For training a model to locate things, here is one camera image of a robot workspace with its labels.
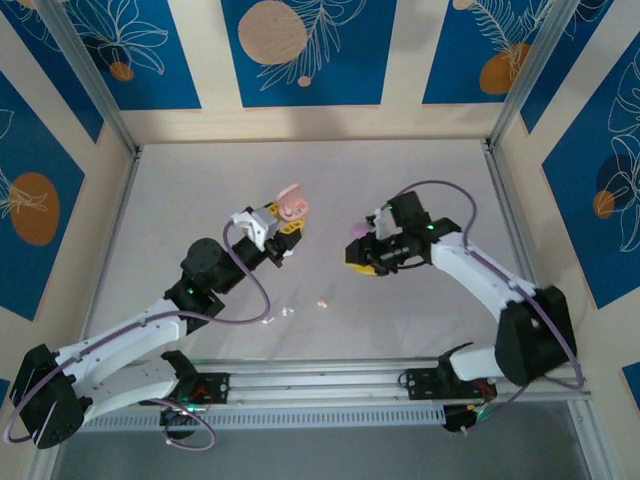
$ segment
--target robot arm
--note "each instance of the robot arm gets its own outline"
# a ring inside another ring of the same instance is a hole
[[[248,207],[232,216],[233,225],[245,234],[232,249],[250,271],[266,259],[280,267],[282,259],[300,241],[304,218],[279,228],[281,222],[276,204],[257,210]],[[180,312],[215,317],[224,308],[218,294],[228,293],[245,273],[229,252],[210,238],[193,243],[180,266],[180,280],[143,312],[57,352],[52,353],[43,344],[25,355],[10,394],[16,407],[45,376],[67,364],[20,412],[38,448],[63,442],[85,422],[104,413],[152,398],[180,401],[182,393],[193,390],[199,374],[181,352],[166,352],[151,362],[129,364],[208,323],[180,316]],[[95,348],[82,353],[89,346]]]
[[[346,263],[359,273],[385,276],[408,268],[404,263],[419,257],[419,264],[433,265],[460,282],[498,322],[494,346],[464,346],[441,357],[442,369],[448,370],[441,378],[468,382],[504,376],[524,386],[565,363],[565,352],[525,296],[541,305],[575,354],[560,290],[541,289],[507,271],[466,243],[460,227],[448,218],[432,221],[413,191],[390,200],[388,208],[400,233],[380,238],[379,215],[369,217],[373,231],[347,247]]]

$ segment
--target small pink piece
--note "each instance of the small pink piece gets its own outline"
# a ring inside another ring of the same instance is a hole
[[[300,185],[294,183],[281,191],[276,197],[278,213],[285,222],[295,222],[304,217],[309,206],[300,198]]]
[[[362,238],[369,232],[371,232],[371,227],[365,222],[356,223],[351,229],[351,233],[356,238]]]

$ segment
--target metal frame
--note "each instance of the metal frame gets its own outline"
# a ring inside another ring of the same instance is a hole
[[[98,112],[111,127],[123,148],[133,158],[138,153],[136,142],[120,116],[118,104],[107,88],[107,84],[95,63],[91,60],[89,52],[65,13],[64,7],[56,0],[33,0],[33,3]]]
[[[445,423],[445,404],[468,400],[411,401],[406,388],[398,384],[406,369],[436,365],[434,359],[202,362],[201,372],[233,372],[227,405],[212,405],[202,415],[221,430],[440,425]],[[560,369],[554,378],[571,382],[573,371]],[[518,390],[504,379],[496,386],[497,403]],[[584,401],[588,396],[542,381],[531,385],[518,401]],[[134,406],[102,415],[82,431],[158,431],[159,419],[157,408]],[[192,423],[182,429],[201,428]]]
[[[592,403],[588,400],[576,400],[569,402],[568,406],[592,478],[598,480],[623,478],[608,435],[602,428]]]
[[[136,180],[136,175],[138,173],[141,154],[142,154],[142,148],[138,148],[136,151],[136,154],[132,159],[131,166],[129,167],[129,171],[127,172],[127,180],[125,182],[125,186],[122,191],[122,196],[120,197],[120,202],[118,203],[118,210],[116,211],[116,215],[113,219],[113,224],[109,229],[109,240],[101,261],[100,273],[98,274],[98,278],[96,280],[95,285],[91,289],[91,298],[89,300],[89,305],[87,307],[87,314],[85,315],[84,321],[82,323],[82,330],[80,330],[80,340],[84,340],[87,338],[87,329],[91,325],[91,320],[93,318],[97,301],[100,296],[100,292],[102,290],[102,284],[107,276],[109,265],[111,263],[111,257],[113,256],[115,244],[118,239],[118,234],[120,233],[122,220],[124,219],[124,214],[126,213],[127,205],[129,204],[129,197],[131,196],[131,190],[133,189],[133,184]]]
[[[518,273],[522,278],[536,285],[545,284],[542,269],[538,265],[534,251],[533,237],[529,227],[522,221],[524,218],[522,207],[518,202],[515,187],[511,175],[502,156],[502,149],[490,149],[489,141],[485,141],[484,156],[489,168],[489,175],[493,182],[493,188],[498,197],[498,204],[509,232],[511,248],[518,266]]]
[[[489,135],[489,146],[493,149],[520,113],[525,100],[531,93],[549,57],[553,53],[569,20],[574,15],[581,0],[550,0],[554,2],[551,11],[531,46],[531,52],[522,65],[511,90],[504,101],[502,111]]]

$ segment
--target floral wall print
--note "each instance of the floral wall print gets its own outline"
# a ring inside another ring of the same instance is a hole
[[[423,103],[500,102],[555,0],[449,0]]]
[[[23,35],[40,39],[50,50],[49,59],[64,61],[52,57],[57,46],[40,33],[41,20],[28,0],[2,2],[18,4],[12,9],[19,12],[16,19],[21,26],[14,25],[18,33],[21,29]],[[122,110],[200,108],[166,0],[65,0],[62,4]]]
[[[221,0],[244,107],[380,103],[395,0]]]
[[[614,0],[582,0],[520,110],[532,132]]]
[[[543,168],[598,307],[640,286],[640,35]]]
[[[34,319],[83,180],[0,74],[0,307]]]
[[[4,14],[26,47],[40,64],[87,135],[96,142],[104,121],[30,0],[0,0]]]

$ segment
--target orange circle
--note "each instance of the orange circle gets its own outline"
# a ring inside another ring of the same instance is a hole
[[[598,192],[596,198],[593,199],[593,210],[600,218],[609,218],[616,206],[616,199],[613,193],[606,190]]]
[[[122,62],[113,62],[109,66],[109,72],[114,76],[116,80],[120,80],[121,82],[128,82],[133,80],[133,69]]]
[[[23,173],[11,187],[9,198],[17,202],[11,208],[11,223],[16,233],[31,245],[46,245],[56,234],[60,220],[60,199],[56,187],[40,173]],[[41,208],[22,201],[21,193],[29,195],[29,199]]]
[[[300,16],[276,0],[263,0],[247,10],[238,23],[238,38],[249,58],[263,65],[290,62],[308,41]]]
[[[473,0],[453,0],[451,3],[456,10],[466,10],[473,5]]]
[[[309,85],[311,85],[311,78],[303,75],[298,79],[298,85],[300,85],[301,87],[308,87]]]
[[[515,62],[517,73],[520,71],[520,67],[522,67],[530,49],[531,45],[526,43],[515,45],[508,52],[500,52],[489,60],[480,74],[480,88],[482,91],[489,95],[508,93],[515,80],[515,75],[511,78],[511,60],[509,57],[512,55],[518,56]]]

